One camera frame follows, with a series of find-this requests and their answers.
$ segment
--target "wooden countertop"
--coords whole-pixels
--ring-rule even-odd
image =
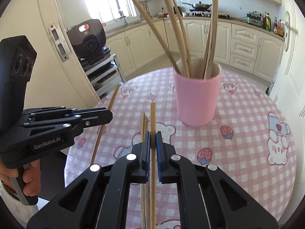
[[[169,18],[155,18],[153,19],[154,22],[158,22],[158,21],[162,21],[162,20],[169,20]],[[186,17],[183,17],[183,20],[211,20],[211,18],[209,17],[196,17],[196,16],[186,16]],[[262,29],[260,27],[256,27],[256,26],[253,26],[251,24],[248,24],[248,23],[245,23],[245,22],[241,22],[239,21],[238,19],[218,19],[219,22],[225,22],[225,23],[231,23],[231,24],[236,24],[236,25],[240,25],[240,26],[243,26],[243,27],[249,27],[249,28],[252,28],[254,30],[257,30],[257,31],[260,31],[262,33],[266,33],[266,34],[269,34],[281,41],[285,41],[285,39],[273,32],[269,32],[265,29]],[[135,27],[139,27],[139,26],[142,26],[142,25],[146,25],[147,22],[141,22],[141,23],[135,23],[135,24],[132,24],[128,27],[123,27],[123,28],[117,28],[117,29],[113,29],[112,31],[110,32],[106,32],[106,38],[110,38],[110,37],[113,37],[119,33],[122,33],[122,32],[125,32],[127,30],[130,30],[130,29],[133,29]]]

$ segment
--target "utensil rack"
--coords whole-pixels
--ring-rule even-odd
[[[98,71],[100,68],[109,63],[109,68],[104,70],[102,73]],[[112,54],[105,60],[100,60],[97,64],[94,64],[91,69],[85,71],[85,73],[99,97],[112,91],[117,84],[124,84],[126,82],[122,68],[115,54]],[[96,88],[95,84],[97,83],[102,83],[102,86]]]

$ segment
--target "person's arm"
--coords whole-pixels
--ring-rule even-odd
[[[26,228],[29,219],[37,213],[38,207],[25,206],[19,201],[9,177],[17,177],[17,169],[7,169],[0,162],[0,196],[17,221]],[[32,162],[30,168],[24,171],[23,180],[27,183],[23,189],[25,195],[34,196],[40,193],[39,160]]]

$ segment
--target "metal rack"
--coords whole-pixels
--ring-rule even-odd
[[[105,66],[106,64],[109,64],[109,68],[107,68],[102,73],[97,73],[94,75],[94,72],[98,71],[100,68]],[[102,60],[100,63],[95,64],[91,69],[87,70],[85,73],[91,82],[91,84],[94,87],[94,84],[111,74],[112,72],[116,71],[114,75],[116,75],[115,78],[113,78],[113,75],[107,78],[106,80],[103,80],[102,83],[105,83],[102,85],[102,87],[95,89],[98,96],[102,96],[103,94],[112,91],[117,84],[125,83],[126,79],[124,77],[123,71],[121,69],[120,63],[116,57],[115,54],[112,54],[110,57],[108,57],[105,60]]]

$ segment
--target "window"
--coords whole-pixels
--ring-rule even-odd
[[[135,6],[131,0],[85,0],[90,16],[100,19],[101,22],[114,21],[121,17],[119,10],[124,16],[137,16]]]

